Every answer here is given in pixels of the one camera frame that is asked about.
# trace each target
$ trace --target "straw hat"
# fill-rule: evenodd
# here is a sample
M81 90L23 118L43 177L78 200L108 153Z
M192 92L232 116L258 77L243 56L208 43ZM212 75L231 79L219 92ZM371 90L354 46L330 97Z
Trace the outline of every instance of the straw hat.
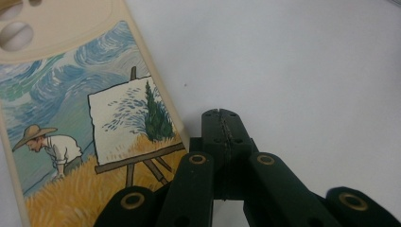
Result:
M31 125L26 130L24 131L24 137L18 141L18 143L14 146L12 151L15 151L16 149L20 148L22 145L26 144L31 139L34 139L36 137L39 137L41 135L50 133L52 131L56 131L56 128L45 128L41 129L38 125Z

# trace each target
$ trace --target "painted canvas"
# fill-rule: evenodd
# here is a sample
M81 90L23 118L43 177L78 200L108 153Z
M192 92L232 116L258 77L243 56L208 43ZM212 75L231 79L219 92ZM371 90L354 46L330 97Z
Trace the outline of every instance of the painted canvas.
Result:
M93 226L115 192L160 188L186 154L125 22L63 54L0 65L0 101L32 226Z

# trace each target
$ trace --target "yellow field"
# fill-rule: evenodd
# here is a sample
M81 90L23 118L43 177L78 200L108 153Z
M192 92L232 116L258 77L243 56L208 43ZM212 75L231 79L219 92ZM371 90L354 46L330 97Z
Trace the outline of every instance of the yellow field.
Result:
M178 136L157 143L151 143L143 136L131 150L152 151L178 142L180 142ZM175 173L178 163L185 154L185 150L180 150L163 156L163 159L170 164ZM157 162L154 164L168 181L173 179L173 173ZM40 191L26 198L31 226L93 226L107 202L117 191L125 187L127 172L127 169L122 167L97 175L96 165L96 157L91 156L63 180L47 183ZM153 191L162 186L143 163L135 164L133 182L134 185L144 186Z

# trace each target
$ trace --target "man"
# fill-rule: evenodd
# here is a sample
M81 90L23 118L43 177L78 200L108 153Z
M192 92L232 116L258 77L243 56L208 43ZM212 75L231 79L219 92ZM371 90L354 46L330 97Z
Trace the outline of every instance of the man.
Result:
M12 149L15 151L27 145L29 150L39 152L44 148L53 161L53 167L57 169L57 175L53 180L63 178L82 164L82 152L74 138L67 135L46 136L47 133L56 130L55 128L41 129L38 125L31 125L25 129L24 137Z

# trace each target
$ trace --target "yellow grass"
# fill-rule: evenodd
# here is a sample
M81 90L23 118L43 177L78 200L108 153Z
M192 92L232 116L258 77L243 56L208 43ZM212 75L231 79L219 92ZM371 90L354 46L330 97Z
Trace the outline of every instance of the yellow grass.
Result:
M148 152L167 147L180 142L176 136L164 142L151 143L145 136L132 145L130 152ZM177 169L185 150L173 152L163 156L163 159L174 169ZM153 160L168 181L174 177L173 173ZM119 190L125 187L125 167L96 174L96 157L89 157L80 168L74 170L63 180L47 183L41 190L26 198L31 226L93 226L98 215L107 202ZM144 186L150 190L157 190L161 183L157 182L152 173L143 163L135 164L133 174L134 185Z

